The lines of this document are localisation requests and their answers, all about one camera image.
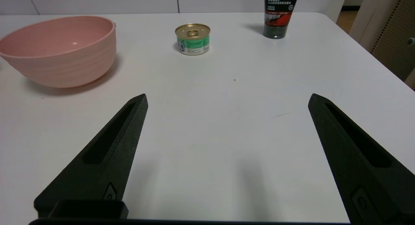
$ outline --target black tube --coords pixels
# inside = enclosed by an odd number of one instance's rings
[[[297,0],[265,0],[265,37],[270,39],[285,37],[296,3]]]

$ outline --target pink bowl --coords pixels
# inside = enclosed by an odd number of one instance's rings
[[[56,88],[81,86],[114,62],[115,24],[95,16],[64,17],[16,30],[0,40],[0,56],[30,80]]]

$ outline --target can lid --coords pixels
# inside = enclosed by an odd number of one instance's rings
[[[176,35],[182,39],[203,39],[210,33],[210,28],[203,24],[185,24],[177,27]]]

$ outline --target tin can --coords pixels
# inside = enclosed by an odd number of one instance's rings
[[[203,24],[185,24],[179,26],[177,48],[185,55],[200,55],[209,50],[210,28]]]

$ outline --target table surface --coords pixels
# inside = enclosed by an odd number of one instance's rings
[[[117,58],[74,89],[32,83],[0,60],[0,218],[36,219],[35,197],[132,97],[148,113],[123,201],[131,219],[348,222],[307,103],[331,99],[412,172],[415,96],[322,14],[286,38],[263,14],[103,15]],[[0,16],[0,36],[59,16]],[[211,49],[176,51],[174,30],[212,28]]]

